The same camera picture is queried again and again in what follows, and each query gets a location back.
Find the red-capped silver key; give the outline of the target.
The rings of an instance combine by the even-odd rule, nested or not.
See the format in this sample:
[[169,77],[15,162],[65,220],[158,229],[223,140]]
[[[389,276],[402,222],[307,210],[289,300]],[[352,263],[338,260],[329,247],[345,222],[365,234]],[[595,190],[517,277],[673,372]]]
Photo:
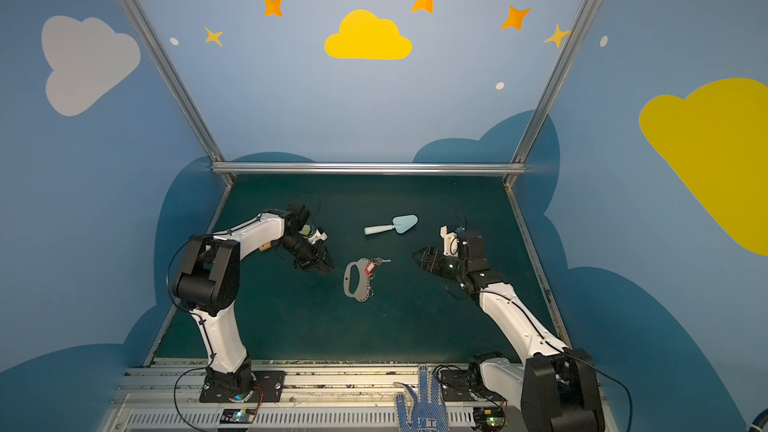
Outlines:
[[383,263],[388,263],[388,262],[389,262],[389,259],[382,259],[382,258],[371,259],[365,266],[364,271],[367,275],[371,275],[376,267],[382,265]]

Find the right circuit board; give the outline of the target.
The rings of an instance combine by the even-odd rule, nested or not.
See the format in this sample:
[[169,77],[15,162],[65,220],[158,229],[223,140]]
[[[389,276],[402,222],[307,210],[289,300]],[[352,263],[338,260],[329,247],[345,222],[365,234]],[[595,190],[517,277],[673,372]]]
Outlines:
[[474,426],[479,432],[500,432],[507,424],[507,416],[501,407],[474,407],[472,412]]

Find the blue dotted glove left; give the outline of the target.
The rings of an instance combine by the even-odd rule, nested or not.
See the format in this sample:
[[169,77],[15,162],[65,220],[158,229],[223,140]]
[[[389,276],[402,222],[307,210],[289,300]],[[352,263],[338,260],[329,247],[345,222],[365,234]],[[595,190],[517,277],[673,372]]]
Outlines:
[[395,382],[400,388],[395,396],[395,407],[400,432],[448,432],[447,409],[442,399],[440,384],[425,365],[417,369],[417,388]]

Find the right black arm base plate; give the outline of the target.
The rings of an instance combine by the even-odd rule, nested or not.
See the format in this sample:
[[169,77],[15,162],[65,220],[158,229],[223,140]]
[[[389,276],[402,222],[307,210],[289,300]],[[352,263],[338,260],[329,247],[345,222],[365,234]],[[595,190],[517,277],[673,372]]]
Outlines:
[[437,372],[445,402],[498,402],[501,396],[487,389],[475,373],[464,369],[441,369]]

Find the aluminium frame rear bar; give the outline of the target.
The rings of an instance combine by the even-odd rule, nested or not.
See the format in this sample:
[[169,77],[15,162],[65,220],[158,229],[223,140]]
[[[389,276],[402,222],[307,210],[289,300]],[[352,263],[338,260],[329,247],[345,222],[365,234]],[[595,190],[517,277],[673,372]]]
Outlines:
[[214,162],[219,174],[305,174],[305,175],[522,175],[519,163],[301,163],[301,162]]

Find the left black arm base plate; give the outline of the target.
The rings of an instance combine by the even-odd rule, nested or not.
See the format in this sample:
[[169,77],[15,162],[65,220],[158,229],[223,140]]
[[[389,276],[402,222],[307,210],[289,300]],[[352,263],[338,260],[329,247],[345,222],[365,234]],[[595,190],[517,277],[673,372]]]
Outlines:
[[199,396],[201,403],[258,404],[280,401],[284,371],[246,371],[238,374],[208,373]]

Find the aluminium frame post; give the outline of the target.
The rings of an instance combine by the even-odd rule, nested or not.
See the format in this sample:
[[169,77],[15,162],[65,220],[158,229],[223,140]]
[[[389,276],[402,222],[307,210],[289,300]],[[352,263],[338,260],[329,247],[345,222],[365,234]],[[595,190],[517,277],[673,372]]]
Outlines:
[[504,176],[503,185],[511,192],[516,178],[525,173],[525,165],[544,123],[555,104],[558,93],[578,55],[579,49],[592,25],[603,0],[582,0],[565,37],[551,74],[515,149],[511,164],[519,166]]
[[140,0],[117,0],[131,26],[141,39],[182,114],[213,164],[225,161],[212,132],[174,66]]

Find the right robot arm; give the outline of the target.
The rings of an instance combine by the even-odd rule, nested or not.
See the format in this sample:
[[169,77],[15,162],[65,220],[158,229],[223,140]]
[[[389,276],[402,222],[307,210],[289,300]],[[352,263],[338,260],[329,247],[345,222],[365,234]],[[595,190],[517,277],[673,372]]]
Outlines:
[[517,408],[529,431],[604,431],[597,372],[589,354],[571,349],[525,306],[491,268],[483,237],[441,229],[443,245],[412,254],[419,269],[456,282],[499,327],[521,364],[486,357],[472,368],[482,386]]

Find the aluminium frame left post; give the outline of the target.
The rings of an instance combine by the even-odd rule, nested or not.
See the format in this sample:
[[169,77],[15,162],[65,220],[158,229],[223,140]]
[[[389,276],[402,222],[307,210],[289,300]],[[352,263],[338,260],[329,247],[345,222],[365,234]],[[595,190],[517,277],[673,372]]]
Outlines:
[[117,0],[131,26],[141,39],[182,114],[213,164],[225,161],[212,132],[174,66],[140,0]]

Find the aluminium frame right post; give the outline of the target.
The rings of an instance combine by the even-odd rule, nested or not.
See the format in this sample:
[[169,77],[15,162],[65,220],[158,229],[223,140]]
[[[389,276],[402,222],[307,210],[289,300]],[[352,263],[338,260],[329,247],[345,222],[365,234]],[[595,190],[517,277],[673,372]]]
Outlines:
[[579,49],[592,25],[603,0],[582,0],[565,37],[551,74],[515,149],[511,164],[519,166],[504,176],[503,185],[511,192],[516,178],[525,173],[525,165],[544,123],[555,104],[558,93],[578,55]]

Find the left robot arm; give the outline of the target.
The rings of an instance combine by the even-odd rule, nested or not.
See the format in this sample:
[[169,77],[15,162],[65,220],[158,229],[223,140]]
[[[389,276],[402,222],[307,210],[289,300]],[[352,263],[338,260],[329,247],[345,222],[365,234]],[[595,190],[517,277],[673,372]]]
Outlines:
[[257,389],[235,316],[243,259],[278,247],[292,254],[296,268],[315,273],[334,268],[327,234],[310,216],[300,203],[266,209],[222,231],[193,235],[183,246],[170,294],[194,318],[208,354],[201,401],[247,402]]

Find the circuit board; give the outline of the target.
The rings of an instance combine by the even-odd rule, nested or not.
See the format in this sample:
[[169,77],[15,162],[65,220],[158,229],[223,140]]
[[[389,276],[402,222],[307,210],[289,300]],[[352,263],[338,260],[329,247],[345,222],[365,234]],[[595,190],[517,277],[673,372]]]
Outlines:
[[474,426],[479,432],[500,432],[507,424],[507,416],[501,407],[474,407],[472,412]]
[[225,409],[219,423],[221,425],[251,425],[256,417],[255,409]]

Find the left circuit board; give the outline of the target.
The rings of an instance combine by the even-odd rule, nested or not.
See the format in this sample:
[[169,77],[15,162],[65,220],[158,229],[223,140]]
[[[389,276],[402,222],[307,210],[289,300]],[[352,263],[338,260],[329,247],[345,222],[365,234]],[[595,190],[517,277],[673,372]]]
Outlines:
[[221,425],[251,425],[256,417],[255,409],[225,409],[219,423]]

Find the light blue toy shovel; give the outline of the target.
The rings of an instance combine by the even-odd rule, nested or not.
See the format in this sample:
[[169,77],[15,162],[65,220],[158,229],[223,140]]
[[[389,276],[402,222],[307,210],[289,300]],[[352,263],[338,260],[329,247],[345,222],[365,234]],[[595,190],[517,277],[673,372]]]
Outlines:
[[416,215],[403,215],[394,217],[389,224],[366,226],[363,231],[366,236],[375,235],[388,231],[395,231],[397,234],[404,234],[412,229],[418,223]]

